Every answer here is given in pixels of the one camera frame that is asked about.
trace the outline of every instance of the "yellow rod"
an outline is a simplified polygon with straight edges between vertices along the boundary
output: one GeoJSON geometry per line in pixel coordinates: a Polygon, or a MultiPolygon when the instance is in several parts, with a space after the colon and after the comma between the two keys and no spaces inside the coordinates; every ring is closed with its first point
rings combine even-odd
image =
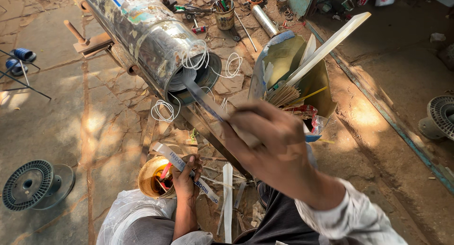
{"type": "Polygon", "coordinates": [[[298,102],[300,102],[300,101],[303,101],[303,100],[305,100],[305,99],[307,99],[307,98],[309,98],[309,97],[311,97],[311,96],[313,96],[313,95],[315,95],[315,94],[317,94],[317,93],[319,93],[319,92],[325,90],[326,88],[328,88],[328,87],[325,86],[325,87],[321,88],[320,90],[315,91],[315,92],[309,94],[308,96],[304,96],[304,97],[302,97],[301,99],[299,99],[299,100],[297,100],[297,101],[294,101],[294,102],[290,103],[289,105],[293,105],[293,104],[296,104],[296,103],[298,103],[298,102]]]}

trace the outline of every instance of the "man's left hand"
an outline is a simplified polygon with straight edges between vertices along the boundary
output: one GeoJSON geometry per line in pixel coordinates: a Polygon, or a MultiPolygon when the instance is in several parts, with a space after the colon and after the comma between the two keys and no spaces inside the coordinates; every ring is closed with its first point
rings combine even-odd
{"type": "Polygon", "coordinates": [[[180,200],[195,200],[199,194],[199,188],[194,184],[200,178],[202,171],[202,160],[199,157],[199,154],[183,157],[182,160],[186,162],[186,166],[181,172],[175,167],[172,168],[173,187],[177,192],[177,198],[180,200]],[[192,170],[196,173],[194,179],[190,176],[192,170]]]}

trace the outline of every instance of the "stone floor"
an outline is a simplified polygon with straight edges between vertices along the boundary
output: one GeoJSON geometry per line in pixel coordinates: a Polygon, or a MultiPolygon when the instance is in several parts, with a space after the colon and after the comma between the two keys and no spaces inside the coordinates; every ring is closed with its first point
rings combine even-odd
{"type": "MultiPolygon", "coordinates": [[[[208,7],[210,0],[177,1],[208,7]]],[[[93,16],[83,14],[72,0],[0,0],[0,5],[8,10],[0,13],[0,49],[25,47],[35,51],[35,63],[41,70],[29,66],[29,81],[53,98],[49,101],[30,90],[0,93],[0,182],[3,184],[15,169],[34,159],[65,163],[76,172],[73,190],[54,208],[10,212],[0,206],[0,238],[5,244],[93,245],[117,193],[137,187],[140,144],[151,95],[142,79],[126,74],[109,56],[98,54],[85,59],[76,53],[72,47],[76,39],[63,20],[72,22],[88,37],[103,31],[93,16]]],[[[269,37],[255,18],[236,11],[257,45],[266,44],[269,37]]],[[[267,14],[274,21],[283,20],[273,0],[267,14]]],[[[230,34],[217,29],[212,16],[197,19],[208,25],[208,32],[198,36],[223,62],[232,51],[244,57],[241,75],[221,78],[213,88],[216,102],[228,98],[231,112],[246,101],[257,53],[251,50],[238,22],[235,27],[243,40],[236,43],[230,34]]],[[[306,28],[295,26],[294,31],[309,38],[306,28]]],[[[323,138],[335,144],[312,144],[320,169],[349,180],[368,194],[388,213],[394,228],[409,244],[452,244],[452,196],[437,180],[427,179],[431,173],[412,150],[335,62],[330,57],[325,59],[333,99],[339,106],[323,131],[323,138]]],[[[18,85],[3,78],[0,87],[18,85]]],[[[215,122],[210,125],[220,134],[215,122]]],[[[160,141],[177,153],[222,157],[210,145],[191,142],[188,131],[172,125],[160,124],[160,141]]],[[[220,169],[223,164],[209,162],[208,166],[220,169]]],[[[205,174],[222,179],[217,172],[205,174]]],[[[222,187],[213,184],[213,189],[222,194],[222,187]]],[[[257,200],[252,186],[247,187],[246,195],[240,211],[250,221],[248,210],[257,200]]],[[[197,214],[200,227],[215,233],[220,206],[199,197],[197,214]]],[[[237,234],[236,221],[232,222],[237,234]]],[[[216,236],[218,241],[222,240],[222,230],[216,236]]]]}

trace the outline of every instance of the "yellow bucket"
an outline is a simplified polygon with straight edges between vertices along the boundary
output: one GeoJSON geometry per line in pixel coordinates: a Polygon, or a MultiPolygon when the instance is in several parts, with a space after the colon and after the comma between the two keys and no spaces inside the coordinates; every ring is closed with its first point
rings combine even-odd
{"type": "Polygon", "coordinates": [[[139,178],[137,180],[139,189],[144,195],[153,197],[155,199],[173,198],[177,196],[173,185],[167,192],[162,195],[156,192],[156,189],[153,189],[156,186],[156,182],[154,182],[153,180],[156,172],[163,170],[168,163],[169,160],[167,160],[164,156],[156,156],[145,163],[145,165],[140,170],[139,178]]]}

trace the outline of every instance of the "white insulated wire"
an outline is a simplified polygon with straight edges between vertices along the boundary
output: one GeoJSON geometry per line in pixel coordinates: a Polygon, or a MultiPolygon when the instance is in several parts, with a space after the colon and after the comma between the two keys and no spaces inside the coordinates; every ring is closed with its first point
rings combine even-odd
{"type": "Polygon", "coordinates": [[[238,74],[238,73],[240,72],[241,63],[243,63],[243,57],[240,57],[236,52],[233,52],[233,53],[230,54],[230,56],[229,56],[228,59],[227,59],[227,64],[226,64],[226,75],[217,74],[216,71],[214,71],[213,68],[211,68],[211,67],[210,67],[210,68],[211,68],[211,70],[212,70],[215,74],[217,74],[218,76],[221,76],[221,77],[224,77],[224,78],[234,78],[234,77],[236,77],[237,75],[240,75],[240,74],[238,74]],[[236,55],[236,57],[233,58],[232,60],[230,60],[230,58],[231,58],[232,55],[236,55]],[[238,60],[238,68],[236,68],[235,71],[232,73],[232,72],[230,72],[230,64],[231,64],[232,62],[234,62],[235,60],[238,60]]]}
{"type": "Polygon", "coordinates": [[[223,102],[221,103],[221,108],[222,109],[225,109],[225,111],[228,113],[228,110],[227,110],[227,102],[228,102],[228,99],[227,98],[224,98],[223,102]]]}
{"type": "Polygon", "coordinates": [[[113,236],[110,239],[110,245],[122,245],[123,243],[123,236],[128,227],[134,223],[134,221],[148,216],[161,216],[164,217],[161,209],[158,206],[150,207],[150,208],[142,208],[133,211],[129,214],[125,219],[123,219],[118,226],[116,227],[115,231],[113,232],[113,236]]]}
{"type": "Polygon", "coordinates": [[[180,103],[180,101],[178,100],[177,97],[173,96],[173,94],[171,94],[171,93],[169,93],[169,94],[172,95],[172,97],[174,97],[174,98],[177,99],[177,101],[178,101],[178,104],[179,104],[179,106],[178,106],[178,113],[175,114],[175,111],[173,110],[172,104],[167,103],[167,102],[165,102],[165,101],[163,101],[163,100],[158,100],[158,101],[156,101],[156,104],[150,109],[150,111],[151,111],[151,117],[154,118],[155,120],[164,121],[164,122],[167,122],[167,123],[171,123],[171,122],[173,122],[173,120],[175,120],[175,118],[177,118],[178,114],[180,113],[180,109],[181,109],[181,103],[180,103]],[[159,106],[161,106],[161,105],[164,106],[164,107],[166,107],[167,109],[169,109],[170,116],[169,116],[168,118],[165,118],[165,117],[161,114],[161,112],[159,112],[159,106]],[[160,119],[154,117],[154,115],[153,115],[153,110],[156,112],[156,114],[158,115],[158,118],[160,118],[160,119]]]}
{"type": "MultiPolygon", "coordinates": [[[[191,79],[192,80],[195,80],[195,77],[197,75],[197,72],[196,70],[202,68],[203,66],[203,63],[206,62],[205,64],[205,68],[208,67],[208,63],[210,62],[210,55],[208,54],[208,48],[207,48],[207,43],[205,42],[205,40],[203,39],[197,39],[195,41],[193,41],[190,46],[189,46],[189,49],[188,49],[188,52],[187,54],[183,57],[183,60],[182,60],[182,65],[183,65],[183,71],[175,74],[175,76],[178,75],[178,77],[175,79],[172,79],[172,81],[170,82],[170,85],[169,85],[169,91],[180,91],[180,90],[183,90],[185,88],[185,86],[183,85],[183,83],[181,82],[181,77],[184,76],[184,75],[190,75],[191,76],[191,79]],[[196,62],[195,64],[192,63],[192,60],[190,58],[190,51],[191,49],[196,46],[197,44],[201,44],[203,45],[204,47],[204,51],[202,53],[201,56],[198,56],[197,58],[194,58],[194,61],[196,62]]],[[[226,64],[226,75],[221,75],[221,74],[218,74],[216,73],[216,71],[214,71],[213,68],[211,68],[211,70],[217,74],[218,76],[221,76],[221,77],[224,77],[224,78],[234,78],[236,77],[237,75],[240,75],[239,74],[239,71],[240,71],[240,67],[241,67],[241,64],[243,62],[243,58],[240,57],[236,52],[233,52],[230,54],[229,58],[227,59],[227,64],[226,64]],[[235,60],[238,60],[238,67],[235,69],[234,72],[230,72],[230,64],[232,62],[234,62],[235,60]]],[[[208,88],[208,90],[211,92],[211,94],[213,95],[213,101],[214,101],[214,94],[213,92],[211,91],[211,89],[207,86],[203,86],[201,88],[208,88]]],[[[178,114],[180,113],[180,109],[181,109],[181,103],[179,101],[179,99],[177,97],[175,97],[174,95],[172,95],[172,97],[174,97],[175,99],[177,99],[178,101],[178,104],[179,104],[179,108],[178,108],[178,112],[177,114],[175,114],[175,111],[173,109],[173,106],[172,104],[170,103],[167,103],[166,101],[163,101],[163,100],[158,100],[156,102],[156,104],[150,109],[151,111],[151,116],[152,118],[154,118],[155,120],[158,120],[158,121],[165,121],[167,123],[171,123],[173,122],[173,120],[175,120],[175,118],[177,118],[178,114]],[[159,106],[163,105],[164,107],[166,107],[168,110],[169,110],[169,113],[170,113],[170,116],[168,118],[165,118],[164,116],[162,116],[162,114],[159,112],[159,106]],[[156,112],[156,114],[158,115],[158,117],[156,118],[154,115],[153,115],[153,110],[156,112]]],[[[223,104],[224,104],[224,107],[225,110],[227,111],[227,100],[224,98],[224,101],[223,101],[223,104]]]]}
{"type": "Polygon", "coordinates": [[[208,67],[208,63],[210,62],[210,55],[208,54],[208,48],[207,48],[207,42],[205,42],[205,40],[203,39],[197,39],[195,41],[193,41],[190,46],[189,46],[189,49],[188,49],[188,52],[187,54],[183,57],[183,61],[181,62],[181,64],[183,65],[183,67],[187,68],[187,69],[195,69],[195,70],[198,70],[200,69],[202,66],[203,66],[203,62],[205,60],[205,57],[207,57],[207,63],[205,65],[205,68],[208,67]],[[196,64],[193,64],[192,61],[191,61],[191,58],[189,56],[189,53],[191,51],[191,49],[197,45],[198,43],[201,43],[204,47],[204,51],[201,55],[201,58],[196,62],[196,64]]]}
{"type": "Polygon", "coordinates": [[[210,87],[208,87],[208,86],[203,86],[203,87],[200,87],[200,88],[201,88],[201,89],[202,89],[202,88],[207,88],[208,91],[210,91],[210,92],[211,92],[211,95],[213,96],[213,101],[216,102],[216,100],[214,99],[214,94],[213,94],[213,92],[211,91],[210,87]]]}

